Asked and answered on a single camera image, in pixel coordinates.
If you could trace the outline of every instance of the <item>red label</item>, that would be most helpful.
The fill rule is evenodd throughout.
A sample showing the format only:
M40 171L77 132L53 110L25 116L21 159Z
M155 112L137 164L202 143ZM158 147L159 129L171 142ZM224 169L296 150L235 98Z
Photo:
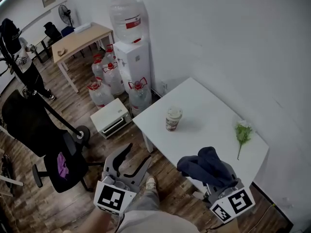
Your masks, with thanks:
M126 23L126 28L131 29L131 28L138 26L139 24L140 24L140 18L137 21Z

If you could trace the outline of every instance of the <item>sneaker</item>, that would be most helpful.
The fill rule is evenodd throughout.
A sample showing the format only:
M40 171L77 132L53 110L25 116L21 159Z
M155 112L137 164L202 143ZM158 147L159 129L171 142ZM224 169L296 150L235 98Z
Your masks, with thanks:
M49 97L49 99L50 99L50 100L55 100L55 99L56 99L56 96L54 96L53 94L51 94L50 97Z
M153 190L153 189L156 189L156 177L149 176L149 178L146 181L146 190Z

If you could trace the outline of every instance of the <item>wooden floor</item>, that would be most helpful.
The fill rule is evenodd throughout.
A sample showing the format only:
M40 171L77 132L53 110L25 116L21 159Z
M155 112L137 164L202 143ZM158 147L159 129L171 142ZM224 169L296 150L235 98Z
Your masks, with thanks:
M86 48L84 50L85 58L77 53L77 58L67 60L68 74L79 89L79 93L73 91L59 68L53 64L52 59L46 61L44 65L36 60L35 64L41 72L46 88L50 88L57 96L57 100L49 101L49 104L73 126L86 125L89 127L91 149L84 150L87 161L104 162L105 157L115 148L132 142L134 144L132 151L121 166L121 171L132 173L149 154L138 128L131 123L105 140L96 132L90 120L90 115L97 111L86 88L93 77L91 71L92 55L97 52L94 46L92 46L92 51L91 53ZM14 79L1 96L0 105L16 88L21 90L23 85ZM127 97L123 95L121 100L126 103ZM51 117L59 128L65 128L53 116ZM4 196L0 199L1 206L9 218L9 224L14 232L62 233L64 230L73 230L93 210L94 193L86 192L80 183L71 190L59 194L54 190L50 179L46 177L43 178L43 187L38 188L32 175L32 165L37 164L39 170L44 170L43 158L37 157L22 143L0 133L0 148L11 156L15 178L25 184L23 187L15 187L14 198ZM205 205L191 195L195 191L191 183L182 177L158 150L154 151L151 156L152 163L148 173L158 177L161 209L189 220L202 233L206 232L206 228L220 225L217 218ZM90 167L85 176L87 185L95 188L100 175L101 169L99 167ZM0 182L0 189L8 191L4 182ZM270 205L254 187L251 187L251 191L256 206L238 218L239 227L243 233L247 233L258 222ZM273 207L252 233L274 233L287 225L287 220Z

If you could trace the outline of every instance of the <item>white shirt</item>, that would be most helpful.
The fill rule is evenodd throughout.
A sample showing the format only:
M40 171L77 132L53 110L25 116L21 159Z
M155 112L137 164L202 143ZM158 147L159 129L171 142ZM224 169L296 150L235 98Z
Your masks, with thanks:
M117 233L199 233L187 220L162 211L130 211Z
M19 38L19 42L21 45L21 49L14 54L14 58L18 56L15 63L17 64L21 72L24 73L30 67L32 60L30 59L28 53L26 52L28 42L23 37Z

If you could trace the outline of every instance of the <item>black pants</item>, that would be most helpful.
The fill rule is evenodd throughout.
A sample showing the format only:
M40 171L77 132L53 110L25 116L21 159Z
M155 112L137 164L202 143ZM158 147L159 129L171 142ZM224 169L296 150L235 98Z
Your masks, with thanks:
M31 63L31 66L23 73L24 78L28 80L30 84L33 85L33 88L40 93L41 95L49 98L51 96L51 92L47 91L44 88L43 79L35 67L34 63Z

